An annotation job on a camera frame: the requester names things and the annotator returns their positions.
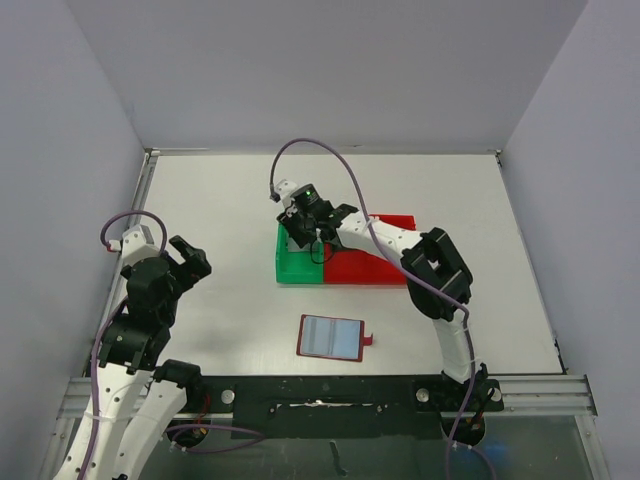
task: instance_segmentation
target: screw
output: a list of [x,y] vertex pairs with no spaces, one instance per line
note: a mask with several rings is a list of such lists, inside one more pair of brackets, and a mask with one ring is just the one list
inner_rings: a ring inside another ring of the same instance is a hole
[[222,400],[222,403],[224,403],[225,405],[230,405],[231,403],[233,403],[233,400],[235,398],[236,394],[233,392],[233,390],[224,390],[220,395],[220,400]]
[[429,401],[429,390],[421,388],[416,392],[416,398],[420,403],[426,403]]

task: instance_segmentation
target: red tray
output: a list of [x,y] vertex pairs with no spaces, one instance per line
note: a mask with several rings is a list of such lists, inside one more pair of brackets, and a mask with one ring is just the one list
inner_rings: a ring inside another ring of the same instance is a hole
[[[376,215],[380,220],[405,230],[415,230],[413,215]],[[324,258],[331,250],[325,245]],[[324,283],[351,285],[404,285],[405,277],[386,260],[360,250],[336,252],[324,265]]]

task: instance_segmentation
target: cable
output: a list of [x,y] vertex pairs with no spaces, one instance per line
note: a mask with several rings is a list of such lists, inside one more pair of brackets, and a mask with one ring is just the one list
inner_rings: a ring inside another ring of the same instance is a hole
[[100,349],[100,341],[102,340],[102,336],[104,332],[107,330],[109,325],[113,319],[119,313],[124,310],[124,307],[127,304],[127,297],[124,297],[122,301],[118,304],[118,306],[111,312],[107,321],[104,322],[104,325],[100,327],[98,333],[96,335],[96,339],[93,342],[93,347],[91,347],[91,403],[93,406],[93,421],[91,422],[91,435],[89,436],[89,443],[87,444],[87,451],[84,454],[84,459],[82,460],[82,465],[80,466],[80,472],[78,473],[78,480],[82,480],[87,473],[87,468],[89,467],[89,462],[91,461],[91,456],[93,455],[93,450],[96,446],[96,440],[98,439],[98,428],[100,427],[100,420],[98,417],[100,416],[100,389],[98,387],[98,350]]
[[200,415],[198,415],[198,418],[196,419],[196,423],[198,425],[202,423],[202,418],[207,414],[210,406],[211,406],[211,396],[207,393],[204,397],[204,406],[202,407],[202,411],[200,412]]
[[118,220],[120,220],[121,218],[132,217],[134,215],[142,215],[143,217],[149,217],[158,223],[158,226],[162,231],[162,241],[160,242],[160,251],[163,252],[167,246],[167,237],[168,237],[167,227],[164,225],[164,222],[160,220],[160,217],[158,217],[157,215],[151,212],[147,212],[146,210],[129,210],[127,212],[121,212],[111,217],[104,224],[104,226],[102,227],[102,230],[100,230],[100,243],[102,243],[105,247],[107,247],[107,250],[108,250],[110,245],[106,239],[106,236],[107,236],[107,230],[109,230],[109,227],[113,225],[115,222],[117,222]]
[[[496,480],[498,478],[498,475],[496,473],[496,469],[494,468],[493,464],[491,463],[491,460],[489,460],[489,457],[487,456],[486,453],[484,453],[479,448],[472,447],[471,445],[467,445],[466,443],[456,442],[456,444],[458,446],[460,446],[460,447],[464,447],[464,448],[466,448],[468,450],[471,450],[476,455],[478,455],[484,461],[484,463],[487,465],[487,468],[489,468],[489,471],[491,472],[491,478],[493,478],[494,480]],[[447,470],[447,478],[451,478],[448,470]]]
[[315,265],[324,265],[325,263],[329,263],[329,261],[335,256],[336,251],[333,248],[330,248],[331,250],[331,255],[329,255],[329,258],[325,258],[322,262],[317,262],[314,258],[313,258],[313,246],[315,245],[317,240],[314,240],[311,243],[311,246],[309,247],[309,256],[311,257],[311,263],[315,264]]
[[353,186],[354,186],[354,188],[356,190],[356,194],[357,194],[358,200],[360,202],[360,208],[362,210],[362,214],[364,215],[364,219],[368,224],[369,233],[371,234],[371,240],[373,241],[373,244],[376,246],[376,248],[380,251],[381,255],[391,265],[393,265],[394,267],[396,267],[396,269],[398,269],[400,272],[402,272],[402,274],[405,277],[407,277],[408,279],[410,279],[413,282],[417,283],[422,288],[427,290],[429,293],[435,295],[436,297],[438,297],[438,298],[448,302],[452,306],[456,307],[458,310],[462,311],[463,314],[464,314],[464,316],[462,318],[462,328],[464,329],[465,339],[466,339],[467,345],[469,347],[469,356],[471,358],[471,377],[469,378],[469,387],[467,388],[467,392],[465,393],[465,396],[464,396],[464,398],[462,400],[462,404],[460,405],[460,410],[458,410],[458,414],[456,415],[456,417],[455,417],[455,419],[453,421],[453,427],[451,428],[451,432],[449,432],[449,436],[447,437],[447,449],[446,449],[446,453],[445,453],[445,471],[446,471],[447,479],[450,480],[451,479],[450,457],[451,457],[451,447],[452,447],[452,444],[453,444],[453,437],[455,436],[456,430],[458,428],[458,424],[460,423],[460,419],[462,418],[462,415],[464,414],[465,408],[467,407],[467,404],[469,403],[469,399],[471,398],[471,393],[473,392],[473,387],[475,385],[475,380],[476,380],[475,351],[473,349],[473,341],[471,340],[471,334],[469,333],[469,328],[468,328],[468,326],[469,326],[469,309],[467,307],[465,307],[463,304],[461,304],[460,302],[458,302],[456,299],[450,297],[446,293],[442,293],[440,290],[438,290],[434,286],[429,285],[424,280],[416,277],[411,272],[408,272],[407,270],[405,270],[402,267],[402,265],[400,265],[400,263],[396,262],[390,255],[388,255],[386,253],[385,249],[382,247],[382,245],[380,243],[380,240],[378,239],[378,236],[376,235],[375,230],[373,229],[373,225],[369,221],[369,213],[367,211],[367,207],[366,207],[366,204],[364,202],[364,196],[362,195],[362,190],[360,189],[360,184],[358,183],[358,180],[356,179],[356,176],[353,173],[353,170],[351,169],[351,167],[349,166],[347,161],[344,159],[344,157],[342,155],[340,155],[340,153],[338,153],[337,150],[335,150],[333,147],[327,145],[326,143],[321,142],[319,140],[315,140],[313,138],[295,138],[295,139],[290,140],[289,142],[285,143],[280,148],[280,150],[276,154],[275,158],[273,159],[273,163],[271,164],[271,172],[270,172],[270,175],[269,175],[270,198],[272,200],[276,201],[276,202],[280,200],[280,196],[277,194],[277,192],[275,190],[274,183],[273,183],[274,182],[273,178],[275,176],[275,171],[276,171],[276,165],[277,165],[278,161],[280,160],[280,157],[282,156],[284,151],[287,148],[289,148],[291,145],[293,145],[295,143],[302,143],[302,142],[312,143],[314,145],[318,145],[319,147],[324,148],[325,150],[327,150],[330,153],[332,153],[338,160],[340,160],[342,165],[344,165],[345,169],[347,170],[347,173],[349,174],[349,177],[351,177],[351,182],[353,183]]
[[264,434],[260,432],[256,432],[255,430],[249,430],[248,428],[228,427],[226,425],[206,425],[206,424],[199,424],[199,423],[190,423],[187,425],[176,425],[174,427],[169,427],[165,430],[165,433],[178,432],[173,437],[173,442],[175,442],[176,438],[181,434],[183,434],[184,432],[186,432],[187,430],[193,430],[197,428],[205,428],[207,430],[224,430],[227,432],[248,433],[249,435],[254,435],[256,438],[254,438],[253,440],[248,440],[246,442],[240,443],[238,445],[234,445],[232,447],[225,447],[225,448],[219,448],[214,450],[199,450],[199,449],[193,449],[193,448],[185,450],[188,453],[208,455],[210,453],[232,452],[234,450],[239,450],[244,447],[255,445],[256,443],[260,443],[267,438]]

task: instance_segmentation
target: card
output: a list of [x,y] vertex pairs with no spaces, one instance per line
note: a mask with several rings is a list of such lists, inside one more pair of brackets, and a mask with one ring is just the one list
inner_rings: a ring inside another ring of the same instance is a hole
[[364,321],[302,315],[297,354],[361,362],[363,349],[373,342],[364,336]]

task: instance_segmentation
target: white surface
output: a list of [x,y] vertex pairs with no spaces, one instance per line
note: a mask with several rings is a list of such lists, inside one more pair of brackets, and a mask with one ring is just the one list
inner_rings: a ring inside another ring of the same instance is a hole
[[2,478],[37,478],[113,273],[142,147],[62,0],[0,2]]
[[640,471],[638,19],[637,0],[589,3],[504,158],[563,358],[589,375],[614,480]]
[[[372,213],[444,228],[475,276],[471,329],[493,373],[559,372],[548,322],[492,156],[352,156]],[[438,373],[431,319],[405,288],[280,286],[269,156],[160,157],[145,208],[207,252],[213,273],[180,300],[162,359],[205,375]],[[332,157],[284,157],[279,178],[312,182],[334,204],[355,193]],[[147,223],[159,240],[159,230]],[[362,363],[296,356],[302,314],[352,318],[374,334]]]
[[585,0],[67,0],[147,147],[502,148]]

